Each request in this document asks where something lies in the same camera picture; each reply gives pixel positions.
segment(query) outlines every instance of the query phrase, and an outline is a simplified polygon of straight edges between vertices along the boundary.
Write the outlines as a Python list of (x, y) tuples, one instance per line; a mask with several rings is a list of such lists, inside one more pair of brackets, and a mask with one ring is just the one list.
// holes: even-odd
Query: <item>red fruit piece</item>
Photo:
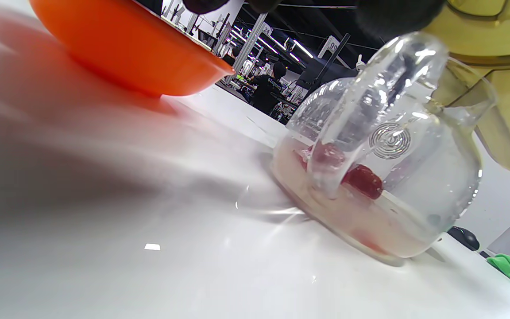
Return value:
[(314, 149), (312, 154), (315, 162), (332, 167), (340, 167), (344, 164), (346, 155), (334, 143), (322, 144), (322, 142), (318, 141), (315, 147), (316, 149)]
[(352, 185), (371, 199), (379, 198), (383, 192), (383, 181), (367, 166), (361, 164), (347, 172), (342, 183)]

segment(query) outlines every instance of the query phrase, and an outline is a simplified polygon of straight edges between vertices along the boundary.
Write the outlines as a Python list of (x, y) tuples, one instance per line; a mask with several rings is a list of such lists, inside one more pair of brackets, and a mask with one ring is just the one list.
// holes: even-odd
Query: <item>black shirt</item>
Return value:
[(221, 60), (224, 60), (226, 63), (231, 65), (233, 67), (233, 64), (235, 63), (235, 57), (230, 56), (229, 54), (226, 54)]
[(257, 89), (251, 97), (251, 105), (268, 115), (279, 103), (277, 98), (271, 95), (271, 92), (280, 96), (283, 86), (279, 80), (267, 74), (257, 75), (251, 80), (251, 84), (257, 85)]

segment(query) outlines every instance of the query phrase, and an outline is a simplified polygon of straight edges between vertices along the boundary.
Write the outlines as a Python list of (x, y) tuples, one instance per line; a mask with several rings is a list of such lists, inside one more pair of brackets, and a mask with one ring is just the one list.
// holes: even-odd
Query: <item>person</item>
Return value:
[(235, 47), (231, 49), (231, 55), (226, 54), (222, 60), (224, 60), (226, 63), (231, 65), (233, 67), (233, 64), (235, 63), (235, 58), (239, 56), (239, 52), (241, 52), (241, 48)]
[(278, 103), (276, 96), (280, 96), (283, 90), (280, 80), (286, 74), (287, 69), (285, 65), (281, 62), (276, 62), (273, 65), (273, 72), (271, 75), (257, 75), (249, 81), (250, 84), (257, 85), (257, 89), (249, 101), (250, 104), (253, 105), (255, 109), (269, 115), (273, 107)]

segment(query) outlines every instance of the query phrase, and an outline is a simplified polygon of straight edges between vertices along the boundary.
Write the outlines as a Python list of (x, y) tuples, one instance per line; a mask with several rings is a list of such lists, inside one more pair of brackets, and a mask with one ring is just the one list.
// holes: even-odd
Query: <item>liquid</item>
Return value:
[(284, 139), (271, 169), (300, 209), (342, 239), (384, 261), (416, 256), (437, 240), (439, 232), (424, 227), (417, 212), (386, 191), (372, 200), (348, 184), (340, 185), (336, 199), (315, 190), (299, 156), (306, 148), (298, 140)]

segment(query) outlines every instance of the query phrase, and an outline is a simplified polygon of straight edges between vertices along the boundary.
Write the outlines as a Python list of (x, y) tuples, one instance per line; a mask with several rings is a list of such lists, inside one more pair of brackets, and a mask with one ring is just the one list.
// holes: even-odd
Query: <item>monitor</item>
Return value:
[[(313, 58), (309, 63), (306, 63), (306, 69), (296, 81), (296, 85), (304, 89), (310, 89), (318, 77), (318, 74), (320, 74), (320, 71), (322, 71), (322, 68), (326, 65), (326, 62), (326, 60), (321, 58)], [(342, 65), (332, 63), (319, 84), (322, 85), (339, 78), (354, 78), (357, 75), (358, 71), (355, 69), (348, 69)]]

